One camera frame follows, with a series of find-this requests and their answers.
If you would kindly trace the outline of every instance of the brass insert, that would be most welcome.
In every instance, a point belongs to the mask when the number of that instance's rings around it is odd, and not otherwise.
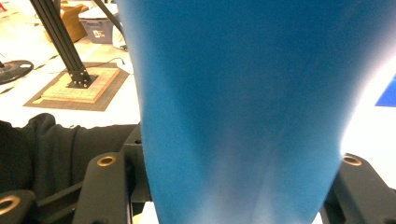
[[[360,166],[361,160],[356,157],[345,155],[343,158],[344,163],[353,165],[353,166]]]
[[[114,162],[116,162],[116,158],[115,157],[106,156],[106,157],[102,157],[101,159],[99,159],[97,164],[99,166],[109,166],[109,165],[113,164]]]
[[[9,195],[6,198],[2,198],[0,199],[0,204],[2,203],[7,203],[6,206],[3,207],[0,206],[0,216],[11,211],[12,209],[14,209],[15,207],[18,206],[18,204],[20,204],[21,199],[15,195]]]

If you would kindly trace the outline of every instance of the black cloth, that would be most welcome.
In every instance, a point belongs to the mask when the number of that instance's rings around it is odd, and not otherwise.
[[[0,121],[0,193],[30,189],[38,200],[82,181],[89,161],[119,151],[135,125],[65,128],[51,114],[23,128]]]

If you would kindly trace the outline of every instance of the white floor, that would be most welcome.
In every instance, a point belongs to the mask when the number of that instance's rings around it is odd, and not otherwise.
[[[23,1],[4,3],[8,13],[0,13],[0,60],[29,60],[45,72],[33,71],[28,76],[13,82],[11,91],[0,94],[0,119],[11,122],[15,127],[24,126],[27,120],[39,113],[51,113],[57,122],[65,127],[82,125],[85,127],[106,126],[112,124],[132,124],[140,120],[134,75],[131,74],[119,89],[118,93],[105,112],[77,111],[32,108],[22,106],[35,93],[47,85],[64,65],[60,58],[47,62],[48,58],[57,54],[53,45],[44,37],[43,28],[34,26],[34,12],[22,4]],[[109,48],[106,54],[95,54],[98,45],[89,38],[76,43],[76,48],[83,62],[107,62],[121,56],[130,61],[128,53],[119,49]],[[357,102],[357,110],[346,130],[344,151],[363,157],[370,162],[385,182],[396,189],[396,107],[375,107],[379,95],[388,85],[396,69],[386,69],[387,65],[379,65],[373,70],[371,80],[367,80]],[[139,223],[158,223],[152,203],[147,205],[145,214]],[[319,216],[315,224],[322,223]]]

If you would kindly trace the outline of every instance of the blue fabric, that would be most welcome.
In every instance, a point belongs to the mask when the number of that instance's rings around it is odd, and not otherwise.
[[[385,91],[379,97],[376,106],[396,107],[396,77],[392,79]]]
[[[312,222],[396,2],[117,2],[160,222]]]

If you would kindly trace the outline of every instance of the black metal frame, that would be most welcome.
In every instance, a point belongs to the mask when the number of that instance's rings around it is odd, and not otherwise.
[[[42,201],[37,202],[29,190],[0,194],[0,203],[7,198],[19,200],[4,214],[7,208],[0,206],[0,223],[133,223],[133,215],[152,201],[141,143],[137,125],[120,152],[90,161],[83,182]]]
[[[51,0],[30,0],[72,78],[69,87],[88,88],[93,82],[67,33],[59,9]]]
[[[117,18],[107,9],[105,4],[101,0],[93,0],[93,2],[97,6],[99,6],[100,9],[102,9],[106,16],[111,20],[111,22],[113,22],[113,24],[117,27],[117,29],[119,29],[120,33],[123,35],[122,26],[119,20],[117,20]]]
[[[324,224],[396,224],[396,193],[358,156],[344,156],[320,211]]]

